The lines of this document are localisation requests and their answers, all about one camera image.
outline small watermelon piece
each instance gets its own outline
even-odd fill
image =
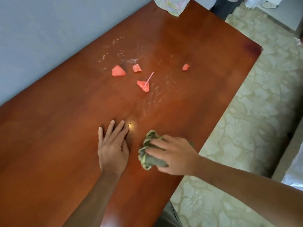
[[[112,76],[126,76],[126,72],[119,65],[112,69]]]
[[[133,66],[133,70],[134,70],[134,72],[142,72],[142,70],[141,70],[139,64],[135,64],[135,65]]]
[[[144,87],[144,85],[146,84],[146,81],[137,81],[137,84],[139,85],[139,87],[145,91],[145,92],[149,92],[149,83],[147,83],[147,85]]]
[[[190,66],[188,64],[183,65],[182,70],[187,71]]]

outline forearm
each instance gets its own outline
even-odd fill
[[[303,192],[200,157],[195,176],[225,191],[276,226],[301,226]]]
[[[118,181],[118,176],[102,173],[63,227],[100,227],[106,206]]]

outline brown tabletop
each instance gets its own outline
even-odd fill
[[[152,226],[182,177],[142,169],[145,134],[199,151],[260,53],[193,0],[180,17],[150,2],[0,107],[0,226],[61,226],[100,175],[98,127],[111,119],[130,124],[130,158],[102,225]],[[117,64],[127,76],[111,76]]]

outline person's left arm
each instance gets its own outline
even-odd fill
[[[99,128],[101,176],[63,227],[100,227],[106,206],[128,160],[128,148],[124,140],[128,126],[123,128],[124,124],[121,121],[113,131],[115,122],[111,121],[104,138],[103,130]]]

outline hand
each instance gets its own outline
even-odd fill
[[[183,138],[172,138],[164,135],[166,141],[153,139],[150,144],[165,149],[146,148],[145,151],[158,159],[164,160],[168,166],[158,170],[172,175],[194,175],[196,166],[202,158],[195,149]]]
[[[124,138],[129,128],[123,128],[124,124],[125,122],[121,121],[113,131],[115,121],[112,120],[104,138],[103,129],[99,127],[98,155],[102,173],[120,177],[126,167],[129,150]]]

